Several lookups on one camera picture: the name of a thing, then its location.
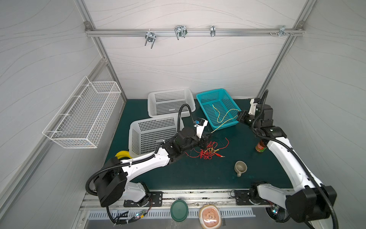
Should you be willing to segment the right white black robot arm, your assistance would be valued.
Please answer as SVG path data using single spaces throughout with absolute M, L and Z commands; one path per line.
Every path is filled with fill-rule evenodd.
M 255 205 L 263 201 L 270 203 L 272 211 L 269 215 L 273 218 L 280 209 L 284 209 L 295 222 L 309 225 L 314 220 L 331 218 L 333 228 L 338 229 L 334 210 L 337 198 L 335 189 L 325 186 L 313 175 L 292 148 L 284 131 L 274 126 L 272 115 L 271 106 L 253 99 L 250 109 L 239 112 L 237 120 L 248 125 L 260 138 L 255 147 L 258 153 L 268 149 L 276 157 L 290 179 L 293 191 L 286 191 L 264 181 L 255 182 L 249 190 L 249 200 Z

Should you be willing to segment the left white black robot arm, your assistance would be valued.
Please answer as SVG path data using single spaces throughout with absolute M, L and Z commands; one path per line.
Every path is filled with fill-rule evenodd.
M 196 147 L 206 146 L 210 138 L 209 132 L 185 127 L 169 140 L 160 143 L 151 153 L 124 160 L 113 157 L 87 179 L 86 192 L 97 196 L 103 208 L 120 199 L 144 206 L 152 194 L 144 183 L 133 183 L 132 180 L 178 161 Z

